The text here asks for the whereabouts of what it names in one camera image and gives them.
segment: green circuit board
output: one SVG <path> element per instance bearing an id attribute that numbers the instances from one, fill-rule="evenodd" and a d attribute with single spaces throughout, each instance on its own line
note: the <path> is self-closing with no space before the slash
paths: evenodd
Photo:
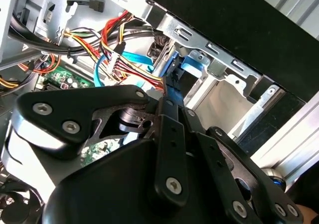
<path id="1" fill-rule="evenodd" d="M 92 82 L 72 74 L 63 67 L 58 67 L 55 71 L 44 75 L 43 78 L 44 84 L 50 83 L 63 90 L 94 87 Z"/>

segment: black wire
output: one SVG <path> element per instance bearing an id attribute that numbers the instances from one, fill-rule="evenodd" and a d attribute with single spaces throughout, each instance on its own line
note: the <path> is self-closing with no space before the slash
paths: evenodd
<path id="1" fill-rule="evenodd" d="M 79 0 L 71 0 L 71 1 L 68 1 L 68 6 L 72 6 L 74 3 L 77 3 L 79 5 L 83 5 L 83 6 L 88 6 L 89 5 L 89 2 L 88 1 L 79 1 Z"/>
<path id="2" fill-rule="evenodd" d="M 126 14 L 126 16 L 116 22 L 114 24 L 114 26 L 112 27 L 111 31 L 109 32 L 109 34 L 112 34 L 116 28 L 121 25 L 123 22 L 125 22 L 126 20 L 128 20 L 130 18 L 130 14 Z M 143 33 L 135 33 L 135 34 L 129 34 L 126 35 L 124 37 L 128 39 L 133 39 L 138 37 L 138 35 L 141 34 L 142 37 L 153 37 L 152 35 L 146 35 Z M 10 29 L 9 29 L 9 37 L 15 40 L 18 40 L 22 43 L 27 44 L 28 46 L 36 49 L 36 50 L 40 50 L 40 51 L 44 51 L 44 52 L 48 52 L 48 53 L 53 53 L 53 54 L 57 54 L 57 55 L 71 55 L 71 56 L 80 56 L 80 55 L 85 55 L 86 51 L 82 46 L 78 46 L 78 47 L 66 47 L 66 46 L 57 46 L 53 43 L 49 43 L 46 42 L 44 40 L 42 40 L 41 38 L 37 37 L 36 35 L 34 35 L 32 32 L 30 32 L 17 18 L 15 15 L 12 16 L 11 19 L 11 24 L 10 24 Z M 110 37 L 108 38 L 108 42 L 111 41 L 112 35 L 110 35 Z M 97 48 L 99 46 L 99 43 L 101 42 L 101 39 L 97 39 L 95 41 L 92 41 L 90 43 L 90 45 L 94 48 Z"/>
<path id="3" fill-rule="evenodd" d="M 135 38 L 139 38 L 139 37 L 153 37 L 154 35 L 161 35 L 162 32 L 161 31 L 155 31 L 153 32 L 139 32 L 139 33 L 133 33 L 133 34 L 128 34 L 124 36 L 124 40 L 131 40 L 131 39 L 135 39 Z M 29 47 L 32 47 L 36 50 L 39 51 L 44 51 L 47 53 L 53 53 L 56 55 L 68 55 L 69 54 L 69 47 L 66 46 L 52 46 L 51 43 L 46 42 L 45 44 L 40 44 L 38 42 L 35 41 L 31 41 L 28 39 L 25 39 L 23 37 L 21 37 L 19 34 L 17 34 L 15 31 L 13 30 L 9 30 L 9 37 L 15 40 L 18 40 L 26 45 L 28 45 Z M 111 35 L 108 38 L 108 43 L 109 44 L 113 44 L 116 42 L 116 37 L 117 34 L 115 34 L 115 36 Z M 99 47 L 100 45 L 100 39 L 97 39 L 96 41 L 93 41 L 90 43 L 90 45 L 94 48 Z M 85 55 L 87 52 L 85 51 L 85 49 L 80 46 L 80 47 L 72 47 L 70 49 L 70 55 L 71 56 L 82 56 Z"/>

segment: gray metal surface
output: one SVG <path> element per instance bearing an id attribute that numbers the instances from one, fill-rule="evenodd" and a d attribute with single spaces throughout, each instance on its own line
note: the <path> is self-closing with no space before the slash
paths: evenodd
<path id="1" fill-rule="evenodd" d="M 74 3 L 67 11 L 68 0 L 42 0 L 41 10 L 35 26 L 35 33 L 60 44 L 69 19 L 74 15 L 78 4 Z"/>
<path id="2" fill-rule="evenodd" d="M 282 14 L 319 39 L 319 0 L 265 0 Z"/>
<path id="3" fill-rule="evenodd" d="M 262 114 L 262 112 L 270 104 L 270 100 L 274 98 L 275 94 L 281 90 L 278 86 L 272 85 L 266 90 L 260 99 L 255 103 L 249 111 L 240 119 L 240 121 L 228 133 L 232 139 L 238 138 L 248 127 Z"/>
<path id="4" fill-rule="evenodd" d="M 7 46 L 7 34 L 16 0 L 0 0 L 0 61 Z"/>
<path id="5" fill-rule="evenodd" d="M 42 53 L 38 50 L 34 50 L 34 49 L 27 49 L 25 51 L 22 52 L 18 52 L 16 54 L 14 54 L 12 57 L 9 58 L 5 58 L 0 62 L 0 71 L 7 69 L 9 67 L 15 66 L 19 63 L 24 63 L 30 60 L 33 60 L 37 57 L 40 57 L 42 55 Z"/>
<path id="6" fill-rule="evenodd" d="M 116 4 L 120 5 L 124 9 L 131 12 L 136 17 L 147 21 L 153 6 L 150 5 L 146 0 L 112 0 Z M 248 76 L 254 76 L 257 79 L 261 78 L 261 75 L 242 62 L 235 59 L 232 55 L 225 52 L 223 49 L 208 41 L 206 38 L 201 36 L 199 33 L 189 28 L 188 25 L 177 20 L 175 17 L 166 13 L 162 21 L 155 27 L 157 30 L 162 31 L 166 36 L 178 42 L 180 45 L 198 49 L 212 58 L 218 60 L 226 67 L 232 69 L 234 72 L 238 73 L 243 78 Z"/>
<path id="7" fill-rule="evenodd" d="M 279 171 L 292 184 L 319 161 L 319 93 L 251 158 L 261 168 Z"/>
<path id="8" fill-rule="evenodd" d="M 71 161 L 54 159 L 32 148 L 12 128 L 8 130 L 6 143 L 8 149 L 2 149 L 1 154 L 6 170 L 33 186 L 45 203 L 57 184 L 82 168 L 80 156 Z"/>

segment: orange wire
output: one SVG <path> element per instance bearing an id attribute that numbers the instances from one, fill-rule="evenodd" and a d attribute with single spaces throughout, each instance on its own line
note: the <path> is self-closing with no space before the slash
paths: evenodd
<path id="1" fill-rule="evenodd" d="M 46 68 L 46 69 L 44 69 L 44 70 L 33 70 L 33 72 L 40 73 L 40 74 L 46 74 L 46 73 L 50 73 L 50 72 L 52 72 L 52 71 L 55 71 L 56 68 L 60 65 L 61 56 L 59 56 L 58 61 L 57 61 L 57 64 L 55 65 L 55 67 L 54 67 L 53 69 L 49 70 L 49 68 L 52 68 L 52 67 L 54 66 L 54 63 L 55 63 L 55 57 L 54 57 L 54 55 L 50 54 L 50 56 L 51 56 L 52 61 L 51 61 L 51 65 L 50 65 L 48 68 Z M 22 70 L 24 70 L 24 71 L 27 71 L 27 70 L 28 70 L 28 67 L 27 67 L 26 65 L 24 65 L 24 64 L 19 64 L 19 67 L 20 67 Z"/>
<path id="2" fill-rule="evenodd" d="M 56 68 L 58 68 L 58 66 L 60 65 L 60 62 L 61 62 L 61 56 L 59 56 L 58 61 L 57 61 L 56 65 L 55 65 L 55 67 L 52 70 L 50 70 L 50 71 L 38 71 L 38 73 L 41 73 L 41 74 L 51 73 L 52 71 L 55 71 Z"/>

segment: screw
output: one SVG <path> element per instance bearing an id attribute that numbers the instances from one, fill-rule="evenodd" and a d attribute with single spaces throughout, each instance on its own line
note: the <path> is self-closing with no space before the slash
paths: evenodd
<path id="1" fill-rule="evenodd" d="M 73 121 L 64 122 L 62 128 L 65 132 L 70 134 L 76 134 L 80 131 L 80 125 Z"/>
<path id="2" fill-rule="evenodd" d="M 33 111 L 40 115 L 49 115 L 52 113 L 53 109 L 46 103 L 37 103 L 33 106 Z"/>
<path id="3" fill-rule="evenodd" d="M 166 102 L 170 105 L 170 106 L 174 106 L 174 103 L 170 100 L 166 100 Z"/>
<path id="4" fill-rule="evenodd" d="M 289 210 L 295 217 L 298 216 L 298 212 L 296 211 L 296 209 L 295 209 L 293 206 L 291 206 L 290 204 L 288 204 L 287 207 L 288 207 L 288 210 Z"/>
<path id="5" fill-rule="evenodd" d="M 195 117 L 194 111 L 188 110 L 188 113 L 189 113 L 190 116 Z"/>
<path id="6" fill-rule="evenodd" d="M 137 94 L 139 97 L 141 97 L 141 98 L 144 97 L 144 94 L 143 94 L 142 92 L 140 92 L 140 91 L 136 91 L 136 94 Z"/>
<path id="7" fill-rule="evenodd" d="M 275 204 L 275 206 L 276 206 L 277 210 L 279 211 L 279 213 L 285 217 L 286 216 L 285 210 L 277 203 Z"/>
<path id="8" fill-rule="evenodd" d="M 276 89 L 275 89 L 275 88 L 270 88 L 270 89 L 268 89 L 268 91 L 267 91 L 267 93 L 268 93 L 269 95 L 273 95 L 275 92 L 276 92 Z"/>
<path id="9" fill-rule="evenodd" d="M 176 195 L 181 193 L 181 184 L 176 178 L 167 178 L 166 187 Z"/>
<path id="10" fill-rule="evenodd" d="M 216 132 L 219 136 L 223 136 L 223 133 L 222 133 L 219 129 L 215 129 L 215 132 Z"/>
<path id="11" fill-rule="evenodd" d="M 234 208 L 235 212 L 237 212 L 237 214 L 239 216 L 241 216 L 242 218 L 247 217 L 247 211 L 246 211 L 245 207 L 240 202 L 233 201 L 233 208 Z"/>

